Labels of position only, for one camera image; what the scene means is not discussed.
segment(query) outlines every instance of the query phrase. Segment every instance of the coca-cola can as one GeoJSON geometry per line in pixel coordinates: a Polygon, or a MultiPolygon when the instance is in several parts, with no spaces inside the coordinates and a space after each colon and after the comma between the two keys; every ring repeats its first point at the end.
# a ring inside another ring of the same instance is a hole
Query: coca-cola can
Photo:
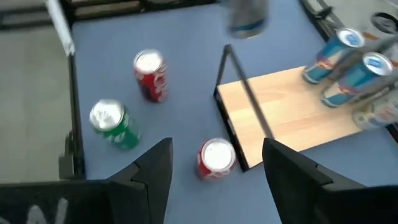
{"type": "Polygon", "coordinates": [[[153,102],[162,102],[167,96],[166,64],[159,51],[139,52],[134,59],[134,74],[141,93],[153,102]]]}
{"type": "Polygon", "coordinates": [[[197,154],[198,175],[201,180],[218,180],[231,172],[235,160],[229,141],[223,138],[207,140],[197,154]]]}

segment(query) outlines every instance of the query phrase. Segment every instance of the green soda can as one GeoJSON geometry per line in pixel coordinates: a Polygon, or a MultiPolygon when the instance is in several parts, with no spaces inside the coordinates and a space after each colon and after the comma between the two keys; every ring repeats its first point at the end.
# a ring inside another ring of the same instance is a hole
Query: green soda can
{"type": "Polygon", "coordinates": [[[99,100],[90,111],[90,123],[118,149],[132,149],[139,143],[141,134],[136,122],[116,100],[99,100]]]}

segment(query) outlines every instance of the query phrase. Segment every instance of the can lid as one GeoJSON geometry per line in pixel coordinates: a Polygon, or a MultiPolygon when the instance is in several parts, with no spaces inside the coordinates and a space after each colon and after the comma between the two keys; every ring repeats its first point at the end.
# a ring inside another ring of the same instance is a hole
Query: can lid
{"type": "Polygon", "coordinates": [[[162,66],[163,57],[157,50],[143,50],[134,59],[134,66],[142,73],[156,72],[162,66]]]}
{"type": "Polygon", "coordinates": [[[352,28],[340,28],[337,30],[337,36],[347,46],[360,48],[365,45],[365,38],[363,35],[352,28]]]}
{"type": "Polygon", "coordinates": [[[368,52],[363,55],[363,63],[372,72],[377,75],[390,75],[392,72],[392,63],[384,55],[376,52],[368,52]]]}
{"type": "Polygon", "coordinates": [[[209,170],[222,171],[233,165],[236,155],[232,144],[227,140],[213,138],[203,145],[201,157],[209,170]]]}
{"type": "Polygon", "coordinates": [[[377,12],[371,17],[372,24],[381,32],[395,34],[398,31],[398,20],[385,12],[377,12]]]}
{"type": "Polygon", "coordinates": [[[90,123],[100,131],[109,131],[120,124],[124,107],[116,100],[99,100],[90,111],[90,123]]]}

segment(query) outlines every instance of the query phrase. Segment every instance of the gray floor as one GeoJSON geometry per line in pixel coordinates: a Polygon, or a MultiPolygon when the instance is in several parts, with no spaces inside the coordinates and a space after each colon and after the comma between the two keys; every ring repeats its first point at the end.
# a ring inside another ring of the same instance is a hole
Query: gray floor
{"type": "Polygon", "coordinates": [[[0,32],[0,183],[58,179],[71,128],[68,69],[53,27],[0,32]]]}

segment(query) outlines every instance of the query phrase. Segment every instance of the silver can top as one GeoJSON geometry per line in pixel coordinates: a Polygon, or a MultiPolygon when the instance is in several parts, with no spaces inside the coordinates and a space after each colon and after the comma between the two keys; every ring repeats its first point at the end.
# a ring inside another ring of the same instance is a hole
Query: silver can top
{"type": "Polygon", "coordinates": [[[349,46],[354,48],[361,48],[365,45],[365,38],[363,35],[352,28],[340,28],[337,30],[337,37],[340,41],[349,46]]]}
{"type": "Polygon", "coordinates": [[[134,59],[135,68],[141,73],[156,72],[162,66],[163,57],[157,50],[143,50],[134,59]]]}
{"type": "Polygon", "coordinates": [[[229,169],[235,162],[235,151],[229,141],[213,138],[203,145],[201,157],[205,166],[212,171],[229,169]]]}
{"type": "Polygon", "coordinates": [[[362,61],[376,75],[390,75],[393,69],[391,61],[386,56],[376,52],[364,54],[362,61]]]}
{"type": "Polygon", "coordinates": [[[117,127],[123,119],[124,107],[116,100],[99,100],[90,111],[90,123],[100,131],[117,127]]]}

